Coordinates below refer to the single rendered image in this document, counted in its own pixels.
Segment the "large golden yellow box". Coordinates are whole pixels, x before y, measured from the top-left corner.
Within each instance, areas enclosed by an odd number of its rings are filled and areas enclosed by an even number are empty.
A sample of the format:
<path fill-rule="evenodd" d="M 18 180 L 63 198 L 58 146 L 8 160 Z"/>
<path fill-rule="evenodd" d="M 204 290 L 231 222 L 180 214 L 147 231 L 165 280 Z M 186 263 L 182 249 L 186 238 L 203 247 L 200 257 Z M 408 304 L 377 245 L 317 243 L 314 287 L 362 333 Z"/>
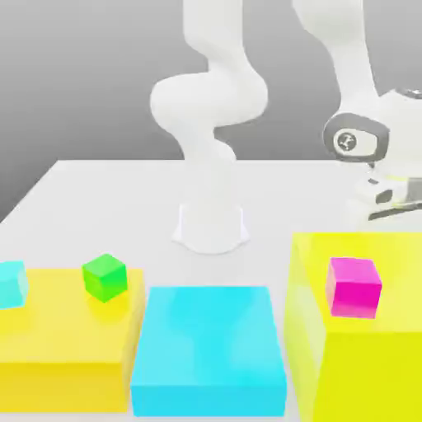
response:
<path fill-rule="evenodd" d="M 145 309 L 142 270 L 109 302 L 77 269 L 30 269 L 24 307 L 0 310 L 0 413 L 124 413 Z"/>

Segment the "small green cube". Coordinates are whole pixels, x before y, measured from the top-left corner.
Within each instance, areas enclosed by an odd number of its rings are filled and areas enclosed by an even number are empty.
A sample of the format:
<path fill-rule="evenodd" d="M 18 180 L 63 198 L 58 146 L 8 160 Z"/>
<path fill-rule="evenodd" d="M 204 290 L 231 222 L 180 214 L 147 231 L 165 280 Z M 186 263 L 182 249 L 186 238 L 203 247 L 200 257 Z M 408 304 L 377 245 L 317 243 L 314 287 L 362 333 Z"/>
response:
<path fill-rule="evenodd" d="M 103 254 L 82 266 L 86 291 L 101 302 L 108 302 L 128 289 L 125 264 L 110 254 Z"/>

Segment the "large cyan box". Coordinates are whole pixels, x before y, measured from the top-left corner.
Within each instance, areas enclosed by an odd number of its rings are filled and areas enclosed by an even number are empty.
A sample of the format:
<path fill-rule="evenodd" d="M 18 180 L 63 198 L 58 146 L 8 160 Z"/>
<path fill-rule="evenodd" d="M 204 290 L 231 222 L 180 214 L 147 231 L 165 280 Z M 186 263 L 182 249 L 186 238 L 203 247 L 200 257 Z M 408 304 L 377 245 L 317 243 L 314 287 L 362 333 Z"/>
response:
<path fill-rule="evenodd" d="M 151 288 L 130 390 L 137 417 L 284 415 L 287 380 L 270 291 Z"/>

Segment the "small cyan cube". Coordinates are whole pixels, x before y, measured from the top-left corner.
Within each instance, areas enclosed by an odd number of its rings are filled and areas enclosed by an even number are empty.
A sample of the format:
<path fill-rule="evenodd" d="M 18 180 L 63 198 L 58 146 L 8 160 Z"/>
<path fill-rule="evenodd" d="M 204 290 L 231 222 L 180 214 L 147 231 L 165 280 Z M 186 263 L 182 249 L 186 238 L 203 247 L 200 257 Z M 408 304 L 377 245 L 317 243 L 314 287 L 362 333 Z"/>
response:
<path fill-rule="evenodd" d="M 24 307 L 29 292 L 22 260 L 0 262 L 0 309 Z"/>

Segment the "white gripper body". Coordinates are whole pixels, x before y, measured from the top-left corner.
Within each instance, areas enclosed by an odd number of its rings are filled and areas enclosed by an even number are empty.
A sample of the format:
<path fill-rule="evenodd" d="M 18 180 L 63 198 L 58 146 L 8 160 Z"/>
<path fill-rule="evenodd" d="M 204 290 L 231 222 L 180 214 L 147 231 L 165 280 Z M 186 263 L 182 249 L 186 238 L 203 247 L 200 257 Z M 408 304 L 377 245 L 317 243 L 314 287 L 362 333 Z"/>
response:
<path fill-rule="evenodd" d="M 376 208 L 351 202 L 351 230 L 355 232 L 422 232 L 422 209 Z"/>

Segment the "large lemon yellow box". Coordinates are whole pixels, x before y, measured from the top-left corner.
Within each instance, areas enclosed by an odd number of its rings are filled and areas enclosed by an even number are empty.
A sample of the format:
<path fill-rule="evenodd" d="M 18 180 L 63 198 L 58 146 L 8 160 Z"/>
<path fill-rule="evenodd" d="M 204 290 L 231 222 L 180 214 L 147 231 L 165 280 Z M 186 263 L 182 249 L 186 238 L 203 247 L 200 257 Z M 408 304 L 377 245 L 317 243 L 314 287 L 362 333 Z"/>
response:
<path fill-rule="evenodd" d="M 373 319 L 332 315 L 333 257 L 376 265 Z M 284 346 L 301 422 L 422 422 L 422 233 L 294 234 Z"/>

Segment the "small magenta cube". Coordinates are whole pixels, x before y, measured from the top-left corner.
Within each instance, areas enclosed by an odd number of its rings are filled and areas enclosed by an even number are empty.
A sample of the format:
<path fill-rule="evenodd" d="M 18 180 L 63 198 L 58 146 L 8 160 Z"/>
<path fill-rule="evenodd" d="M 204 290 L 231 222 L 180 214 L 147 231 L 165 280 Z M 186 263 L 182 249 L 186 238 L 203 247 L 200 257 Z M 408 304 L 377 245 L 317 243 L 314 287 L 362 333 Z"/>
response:
<path fill-rule="evenodd" d="M 372 260 L 329 259 L 326 300 L 333 317 L 374 319 L 381 291 L 382 281 Z"/>

